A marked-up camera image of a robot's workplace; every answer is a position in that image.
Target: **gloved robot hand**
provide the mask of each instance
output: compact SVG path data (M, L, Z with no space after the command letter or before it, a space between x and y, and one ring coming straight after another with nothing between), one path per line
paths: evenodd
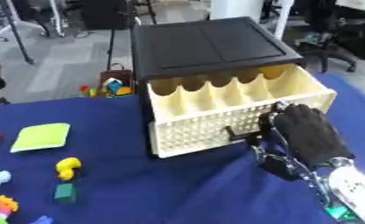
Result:
M365 223L365 176L322 112L280 102L260 116L259 128L246 140L261 168L282 179L306 181L336 220ZM320 173L321 166L331 169Z
M274 115L273 124L294 158L314 170L333 158L354 158L338 131L316 108L290 105Z

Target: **building block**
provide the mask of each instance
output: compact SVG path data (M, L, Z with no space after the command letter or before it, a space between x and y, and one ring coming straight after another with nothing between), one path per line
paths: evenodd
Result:
M76 201L76 190L72 183L59 184L55 190L54 199L61 204L70 204Z

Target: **yellow toy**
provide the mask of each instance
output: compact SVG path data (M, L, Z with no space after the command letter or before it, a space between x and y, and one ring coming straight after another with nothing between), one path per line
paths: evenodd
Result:
M74 177L74 168L81 168L81 162L77 157L62 159L55 165L55 169L60 174L59 178L65 181Z

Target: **drawer compartment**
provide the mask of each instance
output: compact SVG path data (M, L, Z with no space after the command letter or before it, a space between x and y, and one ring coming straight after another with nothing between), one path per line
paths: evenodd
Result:
M336 96L293 64L150 80L147 89L154 114L151 148L161 158L231 144L226 126L238 134L258 131L258 117L276 102L326 112Z

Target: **blue tablecloth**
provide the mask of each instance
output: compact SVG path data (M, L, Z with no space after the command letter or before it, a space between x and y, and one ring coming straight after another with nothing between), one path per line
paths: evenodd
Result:
M319 79L338 91L329 118L365 172L365 97L334 75ZM67 145L9 153L18 132L70 123ZM246 224L335 223L302 181L285 182L256 167L244 144L150 160L136 97L67 99L0 106L0 170L12 173L3 193L20 203L11 223L41 215L54 223ZM76 203L53 201L62 158L78 157Z

